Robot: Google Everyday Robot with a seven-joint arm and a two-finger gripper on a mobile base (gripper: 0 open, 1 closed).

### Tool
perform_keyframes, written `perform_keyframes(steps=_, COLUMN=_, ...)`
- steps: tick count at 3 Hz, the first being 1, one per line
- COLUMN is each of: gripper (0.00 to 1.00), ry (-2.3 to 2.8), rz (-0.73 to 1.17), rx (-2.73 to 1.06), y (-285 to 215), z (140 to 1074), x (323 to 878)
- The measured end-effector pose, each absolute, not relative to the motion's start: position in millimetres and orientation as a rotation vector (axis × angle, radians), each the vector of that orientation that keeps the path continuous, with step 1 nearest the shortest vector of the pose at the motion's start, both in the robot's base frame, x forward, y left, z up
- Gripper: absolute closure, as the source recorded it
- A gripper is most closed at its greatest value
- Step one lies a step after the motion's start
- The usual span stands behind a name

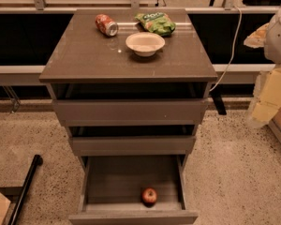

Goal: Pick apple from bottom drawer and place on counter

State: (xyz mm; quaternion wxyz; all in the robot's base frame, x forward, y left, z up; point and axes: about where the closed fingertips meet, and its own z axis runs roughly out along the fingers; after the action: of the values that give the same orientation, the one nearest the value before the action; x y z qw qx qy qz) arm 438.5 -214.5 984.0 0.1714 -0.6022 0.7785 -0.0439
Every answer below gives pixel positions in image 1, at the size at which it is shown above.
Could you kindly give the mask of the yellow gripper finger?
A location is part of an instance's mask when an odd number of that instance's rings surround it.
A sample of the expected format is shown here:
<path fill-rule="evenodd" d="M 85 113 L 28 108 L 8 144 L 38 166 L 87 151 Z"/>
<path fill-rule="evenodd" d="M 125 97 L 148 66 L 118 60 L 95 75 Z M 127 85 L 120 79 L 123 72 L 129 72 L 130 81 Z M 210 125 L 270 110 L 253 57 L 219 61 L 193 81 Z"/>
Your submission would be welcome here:
<path fill-rule="evenodd" d="M 265 23 L 244 40 L 244 45 L 253 49 L 263 48 L 266 38 L 268 23 Z"/>
<path fill-rule="evenodd" d="M 281 66 L 266 75 L 265 83 L 258 97 L 252 117 L 261 123 L 268 123 L 281 108 Z"/>

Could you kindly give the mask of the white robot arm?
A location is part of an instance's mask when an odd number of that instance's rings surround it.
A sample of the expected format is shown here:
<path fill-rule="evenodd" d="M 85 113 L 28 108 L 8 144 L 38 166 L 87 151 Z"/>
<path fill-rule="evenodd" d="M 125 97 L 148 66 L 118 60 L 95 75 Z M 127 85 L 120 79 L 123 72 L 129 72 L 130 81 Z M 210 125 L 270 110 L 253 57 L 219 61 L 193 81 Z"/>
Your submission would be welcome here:
<path fill-rule="evenodd" d="M 258 128 L 267 125 L 281 108 L 281 8 L 268 23 L 248 36 L 244 45 L 263 47 L 265 57 L 275 63 L 250 105 L 249 121 Z"/>

